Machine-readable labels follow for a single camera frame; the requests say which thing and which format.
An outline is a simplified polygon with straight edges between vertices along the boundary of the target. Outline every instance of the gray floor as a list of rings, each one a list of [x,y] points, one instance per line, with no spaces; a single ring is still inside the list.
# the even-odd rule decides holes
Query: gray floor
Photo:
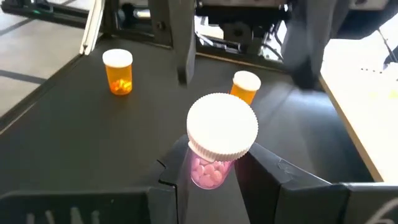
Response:
[[[76,0],[68,6],[88,9],[90,1]],[[38,80],[48,79],[76,56],[82,37],[82,29],[0,10],[0,116],[36,89]]]

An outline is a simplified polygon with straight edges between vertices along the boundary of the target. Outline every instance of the white bottle cap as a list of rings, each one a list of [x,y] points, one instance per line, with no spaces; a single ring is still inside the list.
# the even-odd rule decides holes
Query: white bottle cap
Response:
[[[105,65],[112,68],[124,68],[132,64],[132,55],[127,50],[111,49],[102,55]]]
[[[251,107],[236,96],[203,96],[187,116],[189,146],[209,162],[233,161],[248,152],[257,137],[258,123]]]
[[[260,89],[260,78],[248,71],[238,71],[235,73],[233,82],[235,85],[247,91],[257,91]]]

